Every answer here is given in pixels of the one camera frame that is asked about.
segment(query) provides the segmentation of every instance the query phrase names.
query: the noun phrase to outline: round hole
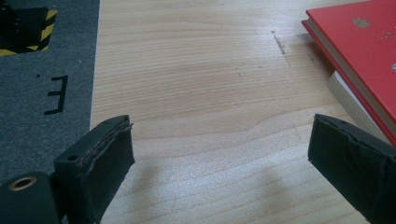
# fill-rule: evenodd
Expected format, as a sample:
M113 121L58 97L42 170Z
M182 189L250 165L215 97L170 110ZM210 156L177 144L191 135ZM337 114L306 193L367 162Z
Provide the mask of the round hole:
M27 188L31 187L36 181L37 181L37 178L35 178L34 176L27 176L27 177L23 177L23 178L15 181L14 183L10 184L8 188L12 191L27 189Z
M75 161L76 159L77 159L76 155L71 155L71 156L67 157L68 161Z

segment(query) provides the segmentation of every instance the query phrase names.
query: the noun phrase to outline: light wooden surface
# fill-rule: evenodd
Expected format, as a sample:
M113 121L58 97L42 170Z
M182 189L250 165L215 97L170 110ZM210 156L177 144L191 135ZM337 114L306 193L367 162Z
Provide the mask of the light wooden surface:
M102 1L92 127L130 115L136 159L103 223L364 223L306 155L352 120L301 20L345 2Z

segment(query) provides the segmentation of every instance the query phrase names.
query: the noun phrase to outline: black and yellow striped tape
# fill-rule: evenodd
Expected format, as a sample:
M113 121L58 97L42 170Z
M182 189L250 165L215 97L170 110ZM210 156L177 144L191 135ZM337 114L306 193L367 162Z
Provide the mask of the black and yellow striped tape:
M57 13L57 10L49 10L49 12L47 13L47 18L44 21L43 30L41 31L40 42L37 45L0 49L0 56L8 56L37 50L47 50L49 48L50 35L53 31L53 26L55 24L55 18Z

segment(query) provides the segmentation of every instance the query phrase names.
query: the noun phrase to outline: yellow stripe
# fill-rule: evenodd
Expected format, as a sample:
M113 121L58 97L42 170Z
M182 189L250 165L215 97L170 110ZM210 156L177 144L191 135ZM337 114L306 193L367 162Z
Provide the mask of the yellow stripe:
M17 54L17 53L9 51L8 49L0 49L0 56L8 56L12 54Z
M35 45L35 46L28 46L28 47L26 47L26 48L32 49L32 50L37 50L37 49L38 49L38 46L37 46L37 45Z
M46 21L49 20L51 17L55 16L57 12L57 10L49 10L49 12L47 13Z
M46 29L41 32L41 40L47 38L47 36L49 36L52 33L53 25L54 24L47 26Z

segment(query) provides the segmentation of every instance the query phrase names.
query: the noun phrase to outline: black stripe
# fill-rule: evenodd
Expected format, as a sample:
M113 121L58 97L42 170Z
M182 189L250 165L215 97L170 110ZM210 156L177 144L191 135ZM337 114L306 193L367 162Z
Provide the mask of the black stripe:
M12 51L14 53L26 53L26 52L34 52L34 49L28 49L26 47L18 47L18 48L8 48L7 50Z
M55 19L56 19L56 15L57 14L53 15L53 17L51 17L48 20L44 21L44 27L51 26L53 23L55 23Z
M40 41L40 43L38 44L37 50L42 50L43 48L48 46L49 43L50 43L50 35L48 35L46 38L44 38L43 40Z

